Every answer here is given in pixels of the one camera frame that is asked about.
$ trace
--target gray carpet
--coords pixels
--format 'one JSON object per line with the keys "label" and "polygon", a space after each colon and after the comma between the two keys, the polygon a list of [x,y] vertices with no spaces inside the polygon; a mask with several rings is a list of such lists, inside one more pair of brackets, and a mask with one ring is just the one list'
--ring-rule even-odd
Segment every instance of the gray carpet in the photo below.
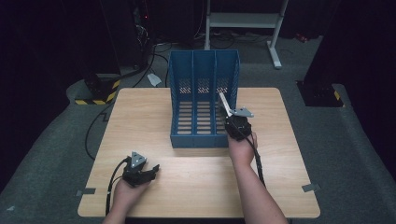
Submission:
{"label": "gray carpet", "polygon": [[[241,58],[240,87],[280,89],[290,122],[316,192],[321,215],[294,219],[293,223],[396,223],[396,185],[376,155],[347,98],[342,85],[334,85],[345,107],[306,107],[295,81],[304,79],[320,39],[301,43],[280,38],[276,44],[282,69],[275,70],[265,43],[235,42]],[[213,41],[217,47],[224,41]],[[165,57],[169,48],[160,45]],[[156,57],[153,71],[163,82],[166,61]],[[121,88],[131,88],[142,74],[123,79]],[[67,91],[71,104],[40,135],[0,196],[0,223],[101,223],[102,218],[78,215],[78,190],[85,188],[93,161],[84,149],[86,132],[105,105],[75,105],[80,81]],[[145,77],[137,88],[152,86]],[[106,122],[93,124],[88,149],[94,156]],[[232,223],[241,220],[132,219],[134,223]]]}

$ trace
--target human arm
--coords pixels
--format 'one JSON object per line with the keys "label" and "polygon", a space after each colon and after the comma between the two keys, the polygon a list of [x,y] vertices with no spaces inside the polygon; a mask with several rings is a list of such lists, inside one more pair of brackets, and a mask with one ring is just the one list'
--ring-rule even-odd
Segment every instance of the human arm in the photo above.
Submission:
{"label": "human arm", "polygon": [[[252,133],[249,140],[257,147],[255,133]],[[247,140],[237,142],[230,136],[228,142],[246,223],[288,223],[267,188],[251,168],[254,157],[251,145]]]}
{"label": "human arm", "polygon": [[140,196],[148,188],[149,183],[133,188],[125,180],[120,179],[114,190],[113,205],[103,224],[125,223],[128,212],[136,205]]}

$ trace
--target blue plastic file organizer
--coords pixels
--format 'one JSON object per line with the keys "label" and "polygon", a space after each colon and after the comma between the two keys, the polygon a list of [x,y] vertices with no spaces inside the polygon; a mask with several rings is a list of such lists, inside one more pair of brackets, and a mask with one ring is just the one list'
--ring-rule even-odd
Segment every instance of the blue plastic file organizer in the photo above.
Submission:
{"label": "blue plastic file organizer", "polygon": [[173,147],[227,147],[219,116],[219,91],[235,108],[237,50],[175,50],[169,59]]}

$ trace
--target wooden table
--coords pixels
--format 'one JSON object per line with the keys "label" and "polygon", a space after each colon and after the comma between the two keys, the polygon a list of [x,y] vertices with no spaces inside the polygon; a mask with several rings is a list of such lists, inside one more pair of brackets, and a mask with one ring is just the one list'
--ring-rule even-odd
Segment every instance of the wooden table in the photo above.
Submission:
{"label": "wooden table", "polygon": [[[239,88],[242,106],[254,113],[264,180],[285,216],[318,217],[315,193],[302,189],[311,182],[279,90]],[[243,217],[228,148],[172,148],[171,118],[170,89],[120,90],[86,186],[95,193],[84,194],[78,208],[82,217],[105,216],[109,179],[133,150],[148,158],[144,170],[161,167],[130,217]]]}

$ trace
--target human hand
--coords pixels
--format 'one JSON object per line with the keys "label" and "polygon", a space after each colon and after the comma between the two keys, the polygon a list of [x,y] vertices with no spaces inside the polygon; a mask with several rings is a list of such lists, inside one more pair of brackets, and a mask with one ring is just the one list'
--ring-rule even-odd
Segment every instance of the human hand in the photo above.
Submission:
{"label": "human hand", "polygon": [[125,180],[120,179],[114,189],[113,205],[103,223],[124,223],[128,212],[137,203],[143,192],[149,187],[149,183],[150,182],[133,188]]}
{"label": "human hand", "polygon": [[143,192],[149,187],[150,182],[132,187],[125,180],[120,179],[114,190],[113,207],[122,208],[125,213],[137,203]]}
{"label": "human hand", "polygon": [[[248,139],[250,140],[251,143],[254,144],[254,147],[257,148],[256,133],[252,132],[251,135],[248,137]],[[238,142],[235,139],[231,138],[230,135],[228,135],[228,148],[230,151],[230,157],[233,162],[233,166],[235,165],[250,166],[254,158],[254,151],[248,140],[244,139]]]}

